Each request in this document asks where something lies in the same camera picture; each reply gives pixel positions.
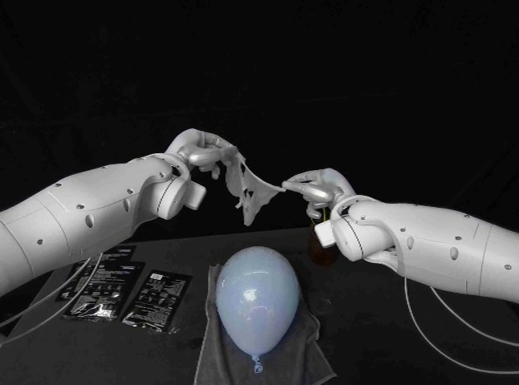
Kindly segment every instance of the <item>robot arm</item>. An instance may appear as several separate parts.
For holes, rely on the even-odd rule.
[[[235,153],[214,134],[188,130],[166,153],[71,175],[0,212],[0,296],[110,249],[146,221],[198,209],[206,189],[189,171],[214,170]]]
[[[283,186],[309,207],[332,205],[330,220],[316,226],[323,247],[336,244],[351,261],[382,264],[437,289],[519,303],[519,233],[450,209],[338,196],[319,178],[294,178]]]

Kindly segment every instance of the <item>label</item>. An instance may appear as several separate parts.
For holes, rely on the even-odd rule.
[[[130,261],[134,251],[136,251],[136,245],[116,246],[103,253],[101,261]],[[100,258],[98,255],[91,258],[88,266],[85,267],[84,271],[80,273],[78,277],[68,283],[68,285],[62,288],[55,299],[56,301],[68,301],[74,298],[74,296],[77,295],[77,293],[80,292],[80,289],[85,284],[85,281],[88,280],[88,277],[91,276],[91,271],[94,270],[94,266],[98,258]],[[67,280],[74,276],[74,273],[78,271],[80,267],[82,267],[84,264],[85,264],[85,261],[80,261],[72,265],[72,269],[71,269],[71,272],[68,273]]]
[[[143,266],[143,262],[101,262],[94,278],[62,318],[113,321],[120,316]]]
[[[123,323],[166,332],[191,279],[189,275],[153,270],[126,310]]]

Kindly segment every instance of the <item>rubber balloon piece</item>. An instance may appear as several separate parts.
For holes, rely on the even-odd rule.
[[[260,373],[263,371],[263,365],[261,365],[261,362],[260,362],[260,356],[258,355],[254,355],[251,357],[251,359],[255,361],[255,368],[254,368],[254,372],[255,373]]]

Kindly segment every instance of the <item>dark table surface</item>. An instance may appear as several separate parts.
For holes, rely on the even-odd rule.
[[[475,373],[450,363],[424,342],[413,325],[404,278],[388,268],[343,256],[332,267],[312,263],[309,229],[241,233],[137,244],[133,261],[150,270],[193,277],[172,325],[176,333],[150,334],[108,323],[54,319],[0,350],[0,385],[193,383],[206,327],[208,267],[224,264],[243,248],[261,245],[290,260],[322,332],[318,344],[339,377],[328,384],[519,383],[519,375]],[[71,267],[54,272],[39,300],[65,281]],[[519,348],[486,340],[456,320],[427,286],[408,282],[420,327],[439,348],[459,361],[498,370],[519,370]],[[491,298],[443,294],[453,309],[489,334],[519,342],[519,320],[508,305]],[[49,301],[28,314],[13,331],[22,333],[64,306]]]

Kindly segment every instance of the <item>deflated balloon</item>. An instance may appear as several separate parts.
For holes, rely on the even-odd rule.
[[[284,336],[299,298],[294,270],[276,250],[255,246],[234,254],[219,274],[217,307],[228,335],[255,362]]]

